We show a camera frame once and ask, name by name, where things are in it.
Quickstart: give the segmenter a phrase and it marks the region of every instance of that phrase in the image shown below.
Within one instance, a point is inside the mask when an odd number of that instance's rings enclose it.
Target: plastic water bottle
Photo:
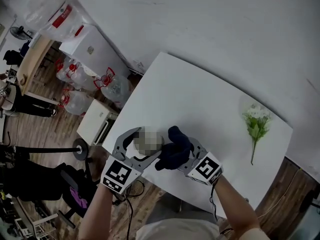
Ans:
[[[77,116],[84,116],[88,111],[94,98],[88,96],[86,93],[77,90],[67,91],[61,98],[61,107],[70,114]]]
[[[102,94],[111,100],[119,109],[122,109],[133,92],[130,81],[122,75],[115,75],[109,67],[107,74],[94,83],[100,88]]]
[[[70,77],[68,77],[67,73],[69,72],[69,66],[74,62],[74,59],[65,57],[64,62],[61,62],[61,59],[58,59],[55,62],[56,65],[56,77],[63,82],[68,83],[73,86],[76,90],[81,89],[82,87],[76,83],[74,83]]]
[[[86,89],[87,91],[93,92],[98,89],[94,83],[94,78],[86,74],[80,62],[71,64],[69,66],[67,77],[71,78],[74,83]]]

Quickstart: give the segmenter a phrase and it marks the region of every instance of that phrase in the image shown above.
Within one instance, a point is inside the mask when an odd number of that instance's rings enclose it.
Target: forearm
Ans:
[[[260,228],[250,204],[221,176],[214,187],[231,227],[238,237],[253,228]]]
[[[79,227],[80,240],[107,240],[109,236],[113,194],[99,184]]]
[[[6,98],[4,96],[0,96],[0,107],[5,103]]]

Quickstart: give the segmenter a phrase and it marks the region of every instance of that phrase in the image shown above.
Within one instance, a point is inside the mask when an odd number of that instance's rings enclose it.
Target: white table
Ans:
[[[29,48],[26,55],[24,56],[22,63],[19,66],[19,69],[16,73],[16,78],[18,79],[18,82],[19,82],[21,94],[28,95],[30,97],[33,97],[38,100],[42,100],[44,102],[48,102],[54,105],[58,105],[59,102],[55,100],[42,97],[35,93],[29,92],[29,89],[33,81],[43,84],[40,81],[37,81],[34,77],[42,60],[46,56],[47,51],[50,49],[54,41],[43,35],[40,35],[39,37],[38,36],[34,37],[31,42],[33,42],[33,44],[30,45],[31,47]],[[25,80],[25,83],[21,84],[21,82],[24,81],[24,75],[26,76],[26,80]]]
[[[168,128],[177,125],[222,162],[223,175],[256,209],[285,157],[292,128],[274,115],[269,132],[256,146],[251,165],[252,141],[242,112],[243,107],[253,102],[251,97],[220,78],[161,52],[125,104],[102,146],[112,153],[118,136],[140,126],[151,126],[161,132],[167,143]],[[185,177],[179,170],[156,171],[154,163],[144,171],[144,178],[196,207],[212,211],[211,187]],[[225,217],[216,194],[213,200],[217,215]]]

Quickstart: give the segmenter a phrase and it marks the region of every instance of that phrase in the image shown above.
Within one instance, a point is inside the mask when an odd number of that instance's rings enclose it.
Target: flower stem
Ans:
[[[256,145],[257,145],[257,140],[254,139],[254,140],[253,140],[252,156],[251,156],[251,164],[252,164],[252,165],[254,165],[254,164],[253,164],[253,161],[254,161],[254,155],[255,155]]]

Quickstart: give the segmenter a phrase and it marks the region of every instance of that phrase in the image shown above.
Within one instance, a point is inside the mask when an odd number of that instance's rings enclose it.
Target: white shirt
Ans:
[[[5,87],[5,86],[7,86],[7,83],[0,80],[0,88]],[[11,88],[11,92],[10,92],[9,96],[5,97],[5,101],[2,105],[2,108],[4,110],[11,110],[13,107],[13,103],[15,102],[17,89],[14,85],[10,85],[10,88]]]
[[[217,225],[202,219],[170,218],[144,225],[136,240],[224,240]],[[259,228],[244,233],[239,240],[270,240]]]

